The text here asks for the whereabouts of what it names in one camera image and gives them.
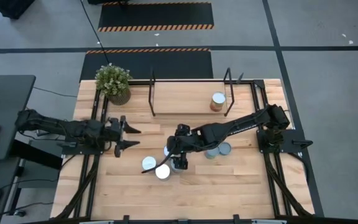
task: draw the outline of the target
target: white lid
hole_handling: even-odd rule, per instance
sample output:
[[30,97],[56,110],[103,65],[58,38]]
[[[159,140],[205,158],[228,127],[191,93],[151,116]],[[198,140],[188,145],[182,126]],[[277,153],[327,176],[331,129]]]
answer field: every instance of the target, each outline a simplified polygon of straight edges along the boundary
[[154,159],[154,157],[147,156],[142,161],[142,167],[143,170],[151,169],[157,165],[157,161]]
[[155,170],[155,175],[159,179],[166,179],[169,177],[169,174],[171,173],[171,170],[169,169],[169,166],[166,164],[162,164],[159,168]]
[[216,92],[216,93],[214,93],[214,95],[212,96],[212,100],[213,100],[215,103],[224,103],[225,100],[226,100],[226,97],[224,96],[223,93],[221,93],[221,92]]
[[168,148],[167,146],[164,146],[164,155],[168,156],[169,152],[168,152]]

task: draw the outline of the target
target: green leaves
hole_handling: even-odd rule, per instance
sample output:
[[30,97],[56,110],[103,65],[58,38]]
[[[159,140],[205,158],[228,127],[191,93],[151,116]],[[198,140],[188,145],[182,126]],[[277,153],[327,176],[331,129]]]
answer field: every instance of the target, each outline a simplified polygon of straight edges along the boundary
[[96,72],[96,89],[101,90],[107,97],[121,95],[129,88],[128,80],[132,79],[129,70],[110,63]]

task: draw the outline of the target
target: orange striped tape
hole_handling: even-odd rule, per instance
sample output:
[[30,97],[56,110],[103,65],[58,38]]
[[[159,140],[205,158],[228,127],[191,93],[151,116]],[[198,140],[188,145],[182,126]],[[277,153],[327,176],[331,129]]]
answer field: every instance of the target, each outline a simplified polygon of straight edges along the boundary
[[[103,3],[104,6],[116,5],[118,2]],[[210,2],[142,2],[142,3],[127,3],[128,5],[145,5],[145,4],[211,4]]]
[[213,29],[212,24],[100,27],[99,32]]
[[[183,52],[183,51],[209,51],[208,48],[190,49],[124,49],[124,50],[104,50],[105,53],[140,53],[140,52]],[[89,50],[86,54],[101,54],[103,50]]]

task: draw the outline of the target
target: plant pot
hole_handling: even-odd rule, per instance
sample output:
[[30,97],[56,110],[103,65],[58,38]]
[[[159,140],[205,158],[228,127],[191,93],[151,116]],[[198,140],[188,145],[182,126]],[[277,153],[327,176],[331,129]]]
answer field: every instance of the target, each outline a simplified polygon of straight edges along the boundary
[[131,91],[129,88],[121,95],[109,96],[110,102],[114,105],[124,105],[129,101],[130,98],[131,98]]

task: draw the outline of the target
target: potted plant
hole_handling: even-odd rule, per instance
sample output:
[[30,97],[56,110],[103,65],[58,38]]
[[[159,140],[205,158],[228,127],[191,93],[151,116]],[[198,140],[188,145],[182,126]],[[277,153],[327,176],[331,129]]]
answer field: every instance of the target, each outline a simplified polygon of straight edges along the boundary
[[112,65],[102,66],[96,71],[96,89],[114,105],[124,105],[131,98],[128,80],[132,79],[129,70]]

